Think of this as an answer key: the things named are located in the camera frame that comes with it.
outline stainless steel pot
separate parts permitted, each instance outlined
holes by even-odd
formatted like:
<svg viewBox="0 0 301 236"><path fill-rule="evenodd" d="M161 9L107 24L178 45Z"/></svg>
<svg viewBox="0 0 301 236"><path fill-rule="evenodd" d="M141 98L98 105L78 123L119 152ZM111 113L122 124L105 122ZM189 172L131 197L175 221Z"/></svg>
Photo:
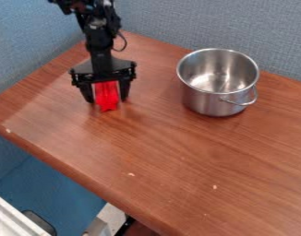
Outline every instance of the stainless steel pot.
<svg viewBox="0 0 301 236"><path fill-rule="evenodd" d="M241 112L257 100L260 68L250 57L233 50L203 49L178 63L182 102L210 116Z"/></svg>

